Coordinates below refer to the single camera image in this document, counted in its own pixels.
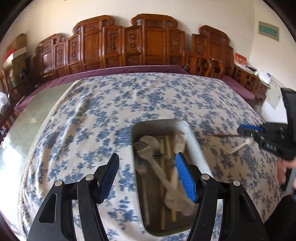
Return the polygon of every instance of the chopstick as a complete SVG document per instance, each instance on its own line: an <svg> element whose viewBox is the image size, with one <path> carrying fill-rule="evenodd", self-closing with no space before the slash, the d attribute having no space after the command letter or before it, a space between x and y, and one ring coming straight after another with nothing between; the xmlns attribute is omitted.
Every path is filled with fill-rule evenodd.
<svg viewBox="0 0 296 241"><path fill-rule="evenodd" d="M167 156L169 157L169 159L172 159L172 150L170 148L170 137L169 136L165 136L165 143L166 143L166 150L167 150ZM172 170L169 170L169 179L171 179L172 177ZM176 222L177 221L177 212L176 210L171 210L171 216L172 216L172 222Z"/></svg>
<svg viewBox="0 0 296 241"><path fill-rule="evenodd" d="M163 139L160 140L160 153L165 153L165 147L163 143ZM165 170L165 160L163 157L160 159L160 166L163 170ZM165 197L165 187L160 183L160 196L163 200ZM160 208L160 230L165 230L165 204L163 203Z"/></svg>
<svg viewBox="0 0 296 241"><path fill-rule="evenodd" d="M245 137L245 135L231 135L231 134L214 134L214 137Z"/></svg>

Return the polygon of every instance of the blue floral bedspread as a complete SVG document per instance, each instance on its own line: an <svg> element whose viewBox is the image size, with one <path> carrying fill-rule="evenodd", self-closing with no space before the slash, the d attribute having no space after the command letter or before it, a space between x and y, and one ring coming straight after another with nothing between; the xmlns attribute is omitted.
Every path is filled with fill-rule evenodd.
<svg viewBox="0 0 296 241"><path fill-rule="evenodd" d="M109 197L99 206L109 240L186 240L188 231L155 237L141 228L133 164L131 128L139 122L177 118L190 124L214 178L240 180L263 220L283 193L276 179L276 157L246 146L233 155L226 151L244 142L240 124L261 124L253 109L222 81L183 74L138 73L77 81L43 124L26 162L20 193L20 229L25 236L46 194L56 180L77 182L106 164L111 154L120 167ZM73 202L77 240L83 240L77 202ZM217 239L219 228L213 232Z"/></svg>

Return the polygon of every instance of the white ladle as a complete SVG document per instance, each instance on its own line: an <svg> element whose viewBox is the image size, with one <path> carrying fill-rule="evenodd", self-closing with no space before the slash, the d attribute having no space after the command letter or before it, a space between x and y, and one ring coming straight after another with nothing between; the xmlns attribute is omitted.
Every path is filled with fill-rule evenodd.
<svg viewBox="0 0 296 241"><path fill-rule="evenodd" d="M242 144L240 144L240 145L238 145L238 146L236 146L236 147L233 147L233 148L229 149L229 150L227 151L227 154L228 154L228 155L231 155L231 154L237 152L238 150L242 149L245 145L249 145L249 146L253 145L254 142L255 142L255 141L254 141L253 138L248 138L248 139L245 140L244 143L242 143Z"/></svg>

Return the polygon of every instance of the wooden dresser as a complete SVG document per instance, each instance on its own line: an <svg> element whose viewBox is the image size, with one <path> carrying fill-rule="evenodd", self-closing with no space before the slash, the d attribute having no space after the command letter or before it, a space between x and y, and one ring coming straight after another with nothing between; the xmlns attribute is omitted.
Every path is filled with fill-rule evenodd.
<svg viewBox="0 0 296 241"><path fill-rule="evenodd" d="M257 92L254 94L256 97L256 100L260 102L261 105L263 105L263 102L265 101L266 98L266 91L270 89L270 85L264 83L263 81L260 80L259 88Z"/></svg>

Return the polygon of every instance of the blue gripper pad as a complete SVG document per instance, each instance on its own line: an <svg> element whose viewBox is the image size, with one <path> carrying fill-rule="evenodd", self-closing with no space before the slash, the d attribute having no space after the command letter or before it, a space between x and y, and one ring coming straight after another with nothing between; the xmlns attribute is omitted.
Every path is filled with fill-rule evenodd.
<svg viewBox="0 0 296 241"><path fill-rule="evenodd" d="M101 203L109 196L118 168L119 156L113 153L103 171L103 176L98 181L100 183L98 199Z"/></svg>
<svg viewBox="0 0 296 241"><path fill-rule="evenodd" d="M195 203L197 201L195 182L188 170L187 161L180 153L176 155L176 168L183 183L187 197Z"/></svg>
<svg viewBox="0 0 296 241"><path fill-rule="evenodd" d="M241 128L243 128L243 129L254 129L254 130L258 130L259 132L264 132L264 130L261 128L261 127L259 127L259 126L250 126L250 125L240 125L239 126L239 128L241 129Z"/></svg>

